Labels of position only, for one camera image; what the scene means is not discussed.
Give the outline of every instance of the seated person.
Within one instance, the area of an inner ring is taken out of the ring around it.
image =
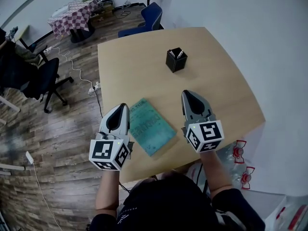
[[[23,58],[23,60],[27,63],[33,64],[35,66],[39,66],[42,62],[43,58],[41,55],[35,55],[28,49],[13,43],[12,38],[8,37],[6,39],[6,32],[0,28],[0,58],[3,57],[4,54],[15,52],[17,55]]]

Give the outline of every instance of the white box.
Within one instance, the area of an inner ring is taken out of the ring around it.
[[[190,124],[186,138],[195,151],[201,153],[216,149],[225,137],[219,120]]]
[[[102,170],[121,170],[129,153],[124,140],[91,140],[89,160]]]

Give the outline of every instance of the blue chair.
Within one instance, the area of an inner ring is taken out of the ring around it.
[[[158,30],[162,14],[163,14],[162,8],[159,7],[156,2],[151,3],[149,6],[141,10],[141,15],[145,20],[145,25],[119,31],[118,37],[121,38],[132,34]]]

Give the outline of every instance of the black office chair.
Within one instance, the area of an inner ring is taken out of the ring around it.
[[[54,93],[62,101],[63,106],[67,105],[56,89],[65,82],[74,82],[72,77],[63,79],[56,83],[59,77],[57,74],[59,67],[59,58],[53,58],[47,61],[39,69],[26,63],[15,53],[11,53],[6,59],[5,66],[0,70],[0,86],[19,89],[27,98],[39,99],[41,94],[48,92],[45,101],[44,112],[50,113],[47,109],[51,95]]]

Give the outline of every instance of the white wall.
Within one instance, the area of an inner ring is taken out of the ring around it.
[[[172,0],[165,28],[205,26],[234,60],[266,119],[254,190],[308,193],[308,0]]]
[[[18,4],[22,4],[26,0],[18,0]],[[50,25],[47,23],[48,18],[53,14],[54,11],[61,8],[63,5],[67,4],[72,0],[34,0],[29,5],[24,7],[20,13],[18,13],[3,29],[9,31],[14,26],[18,26],[20,29],[30,25],[30,29],[27,34],[23,37],[24,41],[27,44],[32,44],[40,37],[51,31]],[[121,6],[126,0],[114,0],[116,6]],[[146,0],[129,0],[131,3],[135,2],[144,2]],[[6,11],[7,16],[9,17],[15,10],[11,9],[12,2],[11,0],[0,0],[0,11]]]

